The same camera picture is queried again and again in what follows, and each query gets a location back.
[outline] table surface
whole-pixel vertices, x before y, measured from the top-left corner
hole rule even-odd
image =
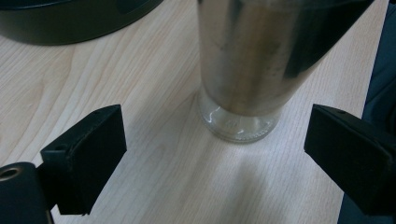
[[[56,223],[336,223],[343,192],[304,153],[313,103],[363,110],[388,1],[377,0],[250,145],[204,126],[195,0],[60,47],[0,36],[0,165],[39,150],[93,110],[121,104],[128,151],[92,213]]]

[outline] wood grain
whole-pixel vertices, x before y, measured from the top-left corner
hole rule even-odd
[[[200,121],[195,0],[166,0],[92,41],[0,36],[0,164],[39,150],[94,109],[121,104],[128,152],[92,213],[56,223],[336,223],[342,191],[304,153],[313,103],[360,116],[387,1],[377,0],[285,105],[263,140],[234,145]]]

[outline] glass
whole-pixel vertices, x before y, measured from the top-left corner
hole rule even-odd
[[[198,105],[219,137],[271,132],[282,106],[373,0],[198,0]]]

